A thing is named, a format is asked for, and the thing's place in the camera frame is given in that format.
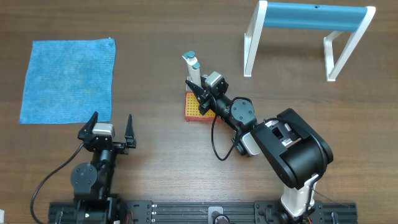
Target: blue cloth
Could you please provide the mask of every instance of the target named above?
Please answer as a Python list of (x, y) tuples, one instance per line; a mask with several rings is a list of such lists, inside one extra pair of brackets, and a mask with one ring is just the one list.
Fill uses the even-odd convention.
[(110, 121), (115, 55), (114, 39), (34, 41), (19, 123)]

